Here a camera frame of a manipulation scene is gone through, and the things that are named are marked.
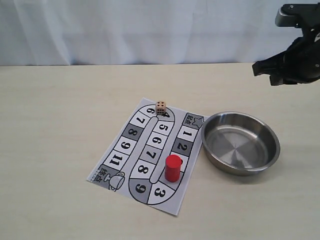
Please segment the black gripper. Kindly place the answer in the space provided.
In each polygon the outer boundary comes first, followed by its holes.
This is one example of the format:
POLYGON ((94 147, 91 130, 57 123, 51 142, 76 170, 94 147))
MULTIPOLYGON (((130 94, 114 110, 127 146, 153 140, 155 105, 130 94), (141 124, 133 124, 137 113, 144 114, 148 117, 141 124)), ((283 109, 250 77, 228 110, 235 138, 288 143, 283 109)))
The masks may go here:
POLYGON ((320 26, 303 29, 286 51, 252 65, 255 77, 269 75, 271 86, 311 84, 320 79, 320 26))

